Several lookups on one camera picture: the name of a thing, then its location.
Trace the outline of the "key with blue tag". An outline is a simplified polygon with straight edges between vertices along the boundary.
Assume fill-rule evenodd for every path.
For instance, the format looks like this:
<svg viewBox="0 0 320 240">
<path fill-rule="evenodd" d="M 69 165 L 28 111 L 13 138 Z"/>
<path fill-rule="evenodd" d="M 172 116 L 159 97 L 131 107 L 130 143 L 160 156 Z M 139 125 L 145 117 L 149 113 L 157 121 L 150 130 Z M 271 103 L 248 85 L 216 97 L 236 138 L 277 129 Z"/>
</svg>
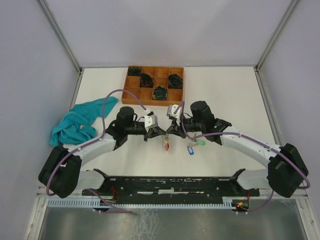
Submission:
<svg viewBox="0 0 320 240">
<path fill-rule="evenodd" d="M 187 151 L 189 153 L 189 155 L 193 156 L 194 155 L 194 150 L 193 150 L 193 147 L 195 147 L 196 145 L 195 144 L 192 144 L 192 143 L 189 143 L 187 144 Z"/>
</svg>

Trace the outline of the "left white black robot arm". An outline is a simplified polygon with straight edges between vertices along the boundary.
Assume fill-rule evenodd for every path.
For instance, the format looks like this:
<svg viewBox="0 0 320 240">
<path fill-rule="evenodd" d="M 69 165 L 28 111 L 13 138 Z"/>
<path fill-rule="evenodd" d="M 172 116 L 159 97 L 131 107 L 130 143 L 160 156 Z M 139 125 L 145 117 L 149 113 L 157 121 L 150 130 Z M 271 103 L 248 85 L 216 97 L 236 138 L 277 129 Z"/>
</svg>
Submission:
<svg viewBox="0 0 320 240">
<path fill-rule="evenodd" d="M 122 107 L 101 135 L 77 145 L 73 150 L 62 145 L 54 147 L 38 175 L 39 182 L 46 186 L 47 194 L 63 199 L 75 190 L 94 189 L 99 195 L 106 195 L 111 189 L 107 175 L 98 169 L 82 171 L 82 166 L 119 149 L 129 135 L 143 136 L 147 141 L 166 134 L 159 127 L 153 111 L 143 116 L 143 121 L 135 120 L 135 115 L 133 108 Z"/>
</svg>

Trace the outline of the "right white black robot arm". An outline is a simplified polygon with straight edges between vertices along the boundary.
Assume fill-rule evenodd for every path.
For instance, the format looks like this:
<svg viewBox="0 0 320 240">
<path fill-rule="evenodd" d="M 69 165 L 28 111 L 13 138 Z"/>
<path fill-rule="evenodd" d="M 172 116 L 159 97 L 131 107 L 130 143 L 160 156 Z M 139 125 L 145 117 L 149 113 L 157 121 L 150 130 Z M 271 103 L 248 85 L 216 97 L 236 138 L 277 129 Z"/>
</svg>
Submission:
<svg viewBox="0 0 320 240">
<path fill-rule="evenodd" d="M 262 169 L 236 172 L 235 180 L 229 183 L 234 195 L 240 196 L 251 189 L 271 189 L 284 198 L 290 198 L 296 190 L 310 187 L 309 171 L 294 145 L 271 144 L 246 135 L 230 122 L 216 118 L 205 101 L 192 103 L 190 110 L 192 115 L 185 117 L 183 102 L 168 107 L 167 116 L 172 120 L 168 134 L 189 138 L 195 143 L 206 138 L 239 151 L 262 165 Z"/>
</svg>

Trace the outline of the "key with green tag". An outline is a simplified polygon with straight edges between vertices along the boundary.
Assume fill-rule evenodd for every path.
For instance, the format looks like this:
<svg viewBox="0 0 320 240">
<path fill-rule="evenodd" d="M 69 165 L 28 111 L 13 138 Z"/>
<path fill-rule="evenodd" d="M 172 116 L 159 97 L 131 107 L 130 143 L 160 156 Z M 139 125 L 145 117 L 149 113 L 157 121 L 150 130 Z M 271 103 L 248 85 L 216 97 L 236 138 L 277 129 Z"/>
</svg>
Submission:
<svg viewBox="0 0 320 240">
<path fill-rule="evenodd" d="M 192 146 L 204 146 L 205 144 L 206 142 L 200 139 L 193 140 L 191 143 Z"/>
</svg>

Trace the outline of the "wooden compartment tray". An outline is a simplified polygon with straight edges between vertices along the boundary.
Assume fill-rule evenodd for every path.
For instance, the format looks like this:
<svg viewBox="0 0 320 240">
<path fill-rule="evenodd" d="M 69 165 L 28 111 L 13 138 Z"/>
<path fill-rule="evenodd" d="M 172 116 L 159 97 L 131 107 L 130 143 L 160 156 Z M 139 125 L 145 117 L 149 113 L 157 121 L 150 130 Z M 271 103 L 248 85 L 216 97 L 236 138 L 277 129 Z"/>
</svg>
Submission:
<svg viewBox="0 0 320 240">
<path fill-rule="evenodd" d="M 130 65 L 127 69 L 122 103 L 136 105 L 178 105 L 184 99 L 184 68 L 176 66 Z"/>
</svg>

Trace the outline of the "rolled dark tie right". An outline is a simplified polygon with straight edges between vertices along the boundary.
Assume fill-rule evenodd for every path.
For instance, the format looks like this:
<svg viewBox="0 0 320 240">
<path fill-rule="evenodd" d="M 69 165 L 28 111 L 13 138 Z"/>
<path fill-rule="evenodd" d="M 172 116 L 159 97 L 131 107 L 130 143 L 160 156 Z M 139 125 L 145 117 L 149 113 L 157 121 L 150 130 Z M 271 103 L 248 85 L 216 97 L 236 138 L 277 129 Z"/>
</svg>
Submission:
<svg viewBox="0 0 320 240">
<path fill-rule="evenodd" d="M 168 88 L 169 89 L 182 89 L 183 79 L 176 73 L 168 76 Z"/>
</svg>

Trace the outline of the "rolled dark tie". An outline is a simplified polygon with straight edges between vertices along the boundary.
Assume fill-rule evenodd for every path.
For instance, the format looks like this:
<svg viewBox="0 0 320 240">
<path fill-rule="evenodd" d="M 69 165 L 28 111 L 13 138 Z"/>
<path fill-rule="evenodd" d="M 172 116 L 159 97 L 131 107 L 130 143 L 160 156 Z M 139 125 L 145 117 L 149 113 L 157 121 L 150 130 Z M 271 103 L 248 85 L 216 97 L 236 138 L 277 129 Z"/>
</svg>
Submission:
<svg viewBox="0 0 320 240">
<path fill-rule="evenodd" d="M 176 73 L 168 76 L 168 88 L 169 89 L 182 89 L 183 79 Z"/>
<path fill-rule="evenodd" d="M 142 70 L 139 66 L 129 66 L 128 70 L 127 70 L 127 75 L 138 77 L 141 75 L 141 72 L 142 72 Z"/>
<path fill-rule="evenodd" d="M 140 75 L 140 88 L 152 88 L 154 86 L 154 79 L 147 73 Z"/>
</svg>

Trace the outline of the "rolled dark tie centre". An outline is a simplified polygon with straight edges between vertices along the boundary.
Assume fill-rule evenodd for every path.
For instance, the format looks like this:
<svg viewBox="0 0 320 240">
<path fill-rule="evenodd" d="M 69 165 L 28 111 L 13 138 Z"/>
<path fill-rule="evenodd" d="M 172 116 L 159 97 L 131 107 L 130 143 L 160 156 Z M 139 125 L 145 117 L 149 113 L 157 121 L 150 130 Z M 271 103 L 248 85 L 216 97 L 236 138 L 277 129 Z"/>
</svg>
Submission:
<svg viewBox="0 0 320 240">
<path fill-rule="evenodd" d="M 154 79 L 147 73 L 140 75 L 140 88 L 152 88 L 154 86 Z"/>
</svg>

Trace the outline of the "rolled dark tie top left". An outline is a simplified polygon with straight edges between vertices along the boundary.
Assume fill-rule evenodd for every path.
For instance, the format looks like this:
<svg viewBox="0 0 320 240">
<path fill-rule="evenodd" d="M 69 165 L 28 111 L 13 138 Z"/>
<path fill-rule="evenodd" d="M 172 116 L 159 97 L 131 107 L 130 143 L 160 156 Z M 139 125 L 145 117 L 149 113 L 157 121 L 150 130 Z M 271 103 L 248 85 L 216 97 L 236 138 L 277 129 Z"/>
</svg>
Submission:
<svg viewBox="0 0 320 240">
<path fill-rule="evenodd" d="M 142 70 L 139 66 L 129 66 L 128 70 L 127 70 L 127 75 L 138 77 L 141 75 L 141 72 L 142 72 Z"/>
</svg>

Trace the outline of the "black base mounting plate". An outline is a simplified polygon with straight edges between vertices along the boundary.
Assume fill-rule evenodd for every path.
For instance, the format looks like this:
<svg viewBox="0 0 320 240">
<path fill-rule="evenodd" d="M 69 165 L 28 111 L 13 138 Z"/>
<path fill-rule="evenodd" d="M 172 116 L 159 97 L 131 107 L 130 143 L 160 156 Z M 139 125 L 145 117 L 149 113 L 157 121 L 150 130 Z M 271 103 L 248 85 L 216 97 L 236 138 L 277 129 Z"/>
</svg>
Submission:
<svg viewBox="0 0 320 240">
<path fill-rule="evenodd" d="M 224 197 L 258 197 L 245 190 L 234 177 L 109 176 L 95 191 L 101 197 L 115 197 L 118 204 L 220 204 Z"/>
</svg>

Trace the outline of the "teal cloth towel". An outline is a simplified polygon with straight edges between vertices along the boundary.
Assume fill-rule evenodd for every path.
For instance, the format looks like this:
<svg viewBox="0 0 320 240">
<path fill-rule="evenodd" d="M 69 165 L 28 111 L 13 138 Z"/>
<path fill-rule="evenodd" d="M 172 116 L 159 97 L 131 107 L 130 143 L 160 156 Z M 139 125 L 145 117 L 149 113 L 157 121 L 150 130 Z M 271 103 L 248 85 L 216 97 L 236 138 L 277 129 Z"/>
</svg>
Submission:
<svg viewBox="0 0 320 240">
<path fill-rule="evenodd" d="M 49 144 L 52 147 L 59 144 L 79 145 L 97 137 L 98 132 L 92 124 L 98 117 L 107 117 L 119 101 L 110 96 L 102 112 L 104 100 L 100 98 L 76 104 L 52 129 Z"/>
</svg>

